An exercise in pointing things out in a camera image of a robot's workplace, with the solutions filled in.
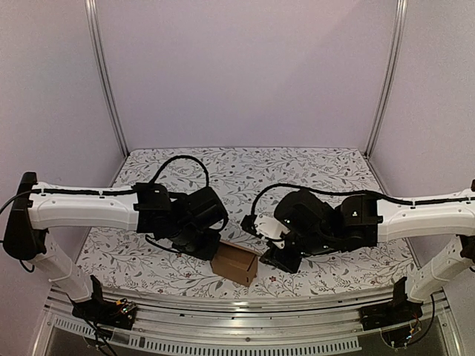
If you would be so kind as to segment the brown cardboard box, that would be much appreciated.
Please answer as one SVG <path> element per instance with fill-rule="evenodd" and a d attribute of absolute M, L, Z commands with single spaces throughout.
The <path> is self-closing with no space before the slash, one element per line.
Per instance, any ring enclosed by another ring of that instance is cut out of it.
<path fill-rule="evenodd" d="M 210 265 L 214 274 L 250 287 L 258 274 L 259 257 L 258 253 L 249 248 L 221 240 Z"/>

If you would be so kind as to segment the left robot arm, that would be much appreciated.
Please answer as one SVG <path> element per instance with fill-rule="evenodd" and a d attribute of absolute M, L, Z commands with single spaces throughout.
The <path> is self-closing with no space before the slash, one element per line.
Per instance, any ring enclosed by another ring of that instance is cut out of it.
<path fill-rule="evenodd" d="M 191 193 L 174 193 L 165 186 L 139 182 L 124 188 L 73 188 L 23 175 L 17 193 L 2 207 L 10 211 L 2 241 L 12 258 L 42 270 L 95 322 L 110 316 L 110 306 L 100 297 L 101 285 L 87 277 L 49 235 L 51 228 L 103 227 L 166 239 L 181 253 L 211 260 L 229 215 L 209 186 Z"/>

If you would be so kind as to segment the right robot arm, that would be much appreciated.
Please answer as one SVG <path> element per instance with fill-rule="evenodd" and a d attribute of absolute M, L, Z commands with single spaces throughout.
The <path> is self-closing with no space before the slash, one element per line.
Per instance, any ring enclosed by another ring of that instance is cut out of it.
<path fill-rule="evenodd" d="M 474 190 L 429 197 L 396 198 L 377 191 L 341 192 L 333 208 L 322 192 L 293 185 L 271 217 L 250 214 L 250 231 L 269 244 L 266 263 L 294 273 L 303 257 L 375 247 L 409 237 L 451 235 L 450 242 L 420 269 L 411 269 L 402 294 L 384 307 L 400 323 L 435 290 L 474 267 Z"/>

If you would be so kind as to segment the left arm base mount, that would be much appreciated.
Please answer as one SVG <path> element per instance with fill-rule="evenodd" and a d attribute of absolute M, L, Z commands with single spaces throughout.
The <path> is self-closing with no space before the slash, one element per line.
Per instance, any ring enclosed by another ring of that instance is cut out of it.
<path fill-rule="evenodd" d="M 137 315 L 137 304 L 126 298 L 111 302 L 103 298 L 100 281 L 91 275 L 92 294 L 84 302 L 71 302 L 72 315 L 91 323 L 132 330 Z"/>

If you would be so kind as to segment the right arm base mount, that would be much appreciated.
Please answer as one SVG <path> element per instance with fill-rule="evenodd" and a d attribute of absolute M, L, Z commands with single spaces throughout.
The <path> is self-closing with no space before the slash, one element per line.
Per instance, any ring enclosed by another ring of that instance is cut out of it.
<path fill-rule="evenodd" d="M 380 329 L 422 316 L 422 303 L 409 301 L 406 282 L 407 277 L 403 277 L 394 284 L 393 297 L 390 301 L 364 306 L 358 310 L 363 330 Z"/>

